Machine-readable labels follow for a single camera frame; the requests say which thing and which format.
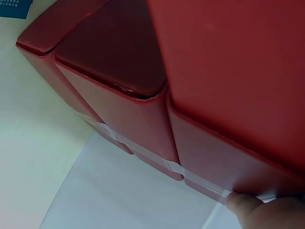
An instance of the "white table surface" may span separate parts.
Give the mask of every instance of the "white table surface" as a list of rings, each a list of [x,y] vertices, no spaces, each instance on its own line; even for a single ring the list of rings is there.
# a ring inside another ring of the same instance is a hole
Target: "white table surface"
[[[27,20],[0,18],[0,228],[38,229],[93,130],[15,47],[55,0],[34,0]]]

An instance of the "hand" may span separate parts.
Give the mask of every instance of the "hand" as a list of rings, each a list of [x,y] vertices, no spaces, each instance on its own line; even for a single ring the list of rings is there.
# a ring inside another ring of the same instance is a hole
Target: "hand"
[[[305,229],[305,204],[295,197],[263,203],[250,195],[231,193],[225,204],[243,229]]]

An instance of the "transparent tape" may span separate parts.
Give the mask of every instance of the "transparent tape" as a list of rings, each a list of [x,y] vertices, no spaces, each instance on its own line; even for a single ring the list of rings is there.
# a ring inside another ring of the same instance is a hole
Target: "transparent tape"
[[[209,182],[206,179],[203,179],[202,177],[188,171],[187,169],[185,169],[184,167],[182,167],[181,165],[179,165],[176,162],[173,161],[169,161],[169,160],[165,160],[164,158],[162,158],[159,155],[156,155],[155,153],[149,151],[148,149],[136,144],[135,142],[127,139],[126,137],[114,132],[113,130],[111,130],[106,124],[104,123],[98,123],[96,121],[94,121],[93,119],[91,119],[90,117],[88,117],[85,114],[82,114],[78,111],[76,111],[85,121],[87,121],[88,123],[90,123],[91,125],[93,125],[94,127],[96,127],[97,129],[99,129],[100,131],[104,132],[105,134],[107,134],[108,136],[110,136],[111,138],[113,138],[114,140],[123,143],[125,145],[127,145],[130,149],[135,150],[136,152],[138,152],[139,154],[143,155],[144,157],[154,161],[155,163],[163,166],[164,168],[181,174],[183,175],[186,179],[202,186],[203,188],[218,194],[222,197],[227,197],[230,194],[230,191],[221,188],[211,182]]]

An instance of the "white surface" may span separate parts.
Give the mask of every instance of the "white surface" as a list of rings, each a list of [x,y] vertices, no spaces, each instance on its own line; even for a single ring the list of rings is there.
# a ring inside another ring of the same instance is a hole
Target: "white surface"
[[[34,0],[26,21],[0,18],[0,228],[38,229],[93,131],[15,48],[55,0]]]
[[[201,229],[215,205],[95,134],[41,229]]]
[[[237,217],[218,203],[202,229],[242,229]]]

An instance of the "finger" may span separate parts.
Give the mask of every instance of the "finger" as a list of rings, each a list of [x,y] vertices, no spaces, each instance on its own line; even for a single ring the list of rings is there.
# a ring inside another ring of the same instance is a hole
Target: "finger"
[[[264,203],[256,197],[238,193],[231,193],[225,201],[227,208],[237,216],[241,224],[262,204]]]

